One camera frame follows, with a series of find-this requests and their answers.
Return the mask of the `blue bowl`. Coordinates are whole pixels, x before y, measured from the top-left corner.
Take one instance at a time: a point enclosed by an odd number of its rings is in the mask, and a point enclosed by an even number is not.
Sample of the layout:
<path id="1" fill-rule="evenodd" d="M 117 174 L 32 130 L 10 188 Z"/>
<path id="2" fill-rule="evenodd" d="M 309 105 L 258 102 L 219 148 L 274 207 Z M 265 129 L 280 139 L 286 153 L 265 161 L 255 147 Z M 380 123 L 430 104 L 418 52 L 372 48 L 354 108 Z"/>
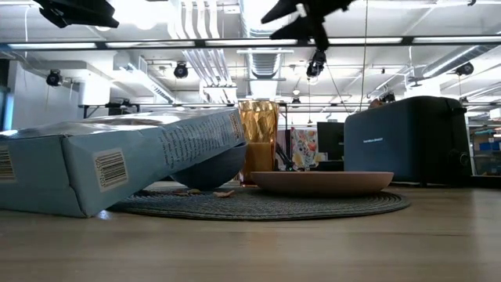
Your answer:
<path id="1" fill-rule="evenodd" d="M 177 183 L 190 189 L 214 190 L 232 180 L 242 169 L 247 144 L 242 143 L 215 157 L 171 175 Z"/>

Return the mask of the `pink plate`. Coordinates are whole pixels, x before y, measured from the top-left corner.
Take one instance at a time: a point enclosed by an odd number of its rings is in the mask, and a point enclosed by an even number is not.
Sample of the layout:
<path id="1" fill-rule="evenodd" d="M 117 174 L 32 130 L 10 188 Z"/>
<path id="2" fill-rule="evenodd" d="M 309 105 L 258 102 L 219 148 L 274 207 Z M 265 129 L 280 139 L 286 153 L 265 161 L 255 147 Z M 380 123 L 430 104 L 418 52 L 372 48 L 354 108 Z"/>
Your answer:
<path id="1" fill-rule="evenodd" d="M 301 197 L 357 197 L 379 193 L 393 172 L 252 172 L 261 189 Z"/>

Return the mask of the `round grey woven placemat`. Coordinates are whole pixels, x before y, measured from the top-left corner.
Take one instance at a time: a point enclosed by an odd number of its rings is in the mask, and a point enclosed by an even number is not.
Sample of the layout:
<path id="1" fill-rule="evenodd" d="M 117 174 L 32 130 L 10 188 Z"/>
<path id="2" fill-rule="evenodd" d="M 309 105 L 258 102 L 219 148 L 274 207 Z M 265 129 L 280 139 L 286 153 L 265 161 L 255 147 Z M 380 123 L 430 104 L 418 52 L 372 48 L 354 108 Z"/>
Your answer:
<path id="1" fill-rule="evenodd" d="M 255 187 L 223 186 L 191 197 L 172 194 L 190 190 L 181 186 L 140 190 L 108 208 L 110 212 L 173 219 L 277 222 L 335 219 L 379 215 L 403 210 L 410 201 L 397 193 L 379 192 L 361 197 L 293 197 Z M 230 191 L 231 197 L 217 198 L 213 192 Z"/>

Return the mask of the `black toaster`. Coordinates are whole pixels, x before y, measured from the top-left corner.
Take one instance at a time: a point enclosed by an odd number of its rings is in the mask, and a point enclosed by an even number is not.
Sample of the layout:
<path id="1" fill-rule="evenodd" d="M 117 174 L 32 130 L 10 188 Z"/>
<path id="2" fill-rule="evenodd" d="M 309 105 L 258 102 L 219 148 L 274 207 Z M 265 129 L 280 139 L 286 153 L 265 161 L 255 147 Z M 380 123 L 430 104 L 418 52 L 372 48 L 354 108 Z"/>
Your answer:
<path id="1" fill-rule="evenodd" d="M 456 99 L 414 96 L 344 123 L 344 170 L 392 172 L 395 182 L 460 185 L 472 176 L 465 113 Z"/>

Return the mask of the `background storage shelf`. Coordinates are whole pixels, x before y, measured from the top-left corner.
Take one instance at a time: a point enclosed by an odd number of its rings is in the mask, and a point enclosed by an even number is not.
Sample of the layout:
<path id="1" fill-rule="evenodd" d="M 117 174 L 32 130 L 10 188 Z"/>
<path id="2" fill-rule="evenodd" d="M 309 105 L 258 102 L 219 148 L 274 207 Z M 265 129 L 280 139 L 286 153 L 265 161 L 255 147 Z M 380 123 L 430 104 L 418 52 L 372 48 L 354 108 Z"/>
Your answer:
<path id="1" fill-rule="evenodd" d="M 472 128 L 470 143 L 475 174 L 501 177 L 501 125 Z"/>

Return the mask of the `black background screen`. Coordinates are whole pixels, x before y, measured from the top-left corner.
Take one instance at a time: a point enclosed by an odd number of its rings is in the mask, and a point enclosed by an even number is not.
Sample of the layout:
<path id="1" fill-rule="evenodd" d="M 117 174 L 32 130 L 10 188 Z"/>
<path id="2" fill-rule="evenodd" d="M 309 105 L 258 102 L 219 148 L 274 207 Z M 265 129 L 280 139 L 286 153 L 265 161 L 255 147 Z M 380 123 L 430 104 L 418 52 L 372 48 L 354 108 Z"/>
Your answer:
<path id="1" fill-rule="evenodd" d="M 339 161 L 344 156 L 344 123 L 317 123 L 318 151 L 327 154 L 331 161 Z"/>

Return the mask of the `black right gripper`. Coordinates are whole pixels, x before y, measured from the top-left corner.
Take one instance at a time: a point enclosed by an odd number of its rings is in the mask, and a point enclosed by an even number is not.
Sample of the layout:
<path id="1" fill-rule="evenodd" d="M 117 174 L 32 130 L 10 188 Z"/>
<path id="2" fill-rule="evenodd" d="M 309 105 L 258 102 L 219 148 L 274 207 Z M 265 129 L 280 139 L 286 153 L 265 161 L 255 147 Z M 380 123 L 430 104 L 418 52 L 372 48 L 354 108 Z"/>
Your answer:
<path id="1" fill-rule="evenodd" d="M 273 20 L 287 16 L 297 11 L 297 5 L 305 7 L 308 16 L 299 16 L 292 23 L 281 27 L 270 35 L 272 40 L 295 39 L 299 42 L 315 41 L 319 51 L 329 48 L 329 39 L 323 26 L 323 17 L 341 10 L 348 10 L 352 0 L 278 0 L 278 2 L 261 18 L 261 23 L 267 24 Z"/>

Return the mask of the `floral patterned object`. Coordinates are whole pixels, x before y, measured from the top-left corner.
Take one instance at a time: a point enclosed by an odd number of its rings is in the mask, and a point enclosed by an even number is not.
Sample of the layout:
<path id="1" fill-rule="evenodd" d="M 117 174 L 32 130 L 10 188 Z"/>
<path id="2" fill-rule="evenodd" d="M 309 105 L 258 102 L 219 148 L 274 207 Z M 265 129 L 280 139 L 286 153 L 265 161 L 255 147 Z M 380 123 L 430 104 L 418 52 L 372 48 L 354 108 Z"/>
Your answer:
<path id="1" fill-rule="evenodd" d="M 320 161 L 327 160 L 326 153 L 320 153 L 318 132 L 315 128 L 292 128 L 290 130 L 292 162 L 297 169 L 310 170 Z"/>

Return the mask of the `light blue cereal box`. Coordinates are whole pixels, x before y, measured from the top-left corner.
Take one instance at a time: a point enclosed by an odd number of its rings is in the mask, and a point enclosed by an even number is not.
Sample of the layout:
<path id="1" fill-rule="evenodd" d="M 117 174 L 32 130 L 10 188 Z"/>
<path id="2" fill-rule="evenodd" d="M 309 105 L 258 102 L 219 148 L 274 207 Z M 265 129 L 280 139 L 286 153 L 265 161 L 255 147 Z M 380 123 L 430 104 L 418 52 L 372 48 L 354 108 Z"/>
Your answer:
<path id="1" fill-rule="evenodd" d="M 234 107 L 96 117 L 0 132 L 0 209 L 92 217 L 244 143 Z"/>

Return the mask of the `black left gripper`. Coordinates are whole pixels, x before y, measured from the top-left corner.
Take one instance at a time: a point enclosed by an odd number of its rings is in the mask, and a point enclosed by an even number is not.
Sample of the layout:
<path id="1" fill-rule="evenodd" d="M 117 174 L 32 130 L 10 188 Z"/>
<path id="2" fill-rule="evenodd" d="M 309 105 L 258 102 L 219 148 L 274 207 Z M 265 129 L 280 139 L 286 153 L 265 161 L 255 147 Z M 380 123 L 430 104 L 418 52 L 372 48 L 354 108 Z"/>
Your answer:
<path id="1" fill-rule="evenodd" d="M 34 0 L 40 14 L 57 27 L 92 25 L 117 28 L 114 8 L 107 0 Z"/>

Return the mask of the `amber faceted tumbler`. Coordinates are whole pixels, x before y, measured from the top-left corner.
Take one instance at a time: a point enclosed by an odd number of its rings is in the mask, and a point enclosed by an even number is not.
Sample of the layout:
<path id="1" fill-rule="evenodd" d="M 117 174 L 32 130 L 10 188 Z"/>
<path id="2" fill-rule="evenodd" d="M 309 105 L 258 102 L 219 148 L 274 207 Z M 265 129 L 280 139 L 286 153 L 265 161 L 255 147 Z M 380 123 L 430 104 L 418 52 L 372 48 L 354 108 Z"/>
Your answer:
<path id="1" fill-rule="evenodd" d="M 239 102 L 240 117 L 247 141 L 240 185 L 254 186 L 252 172 L 271 172 L 275 168 L 279 106 L 269 100 Z"/>

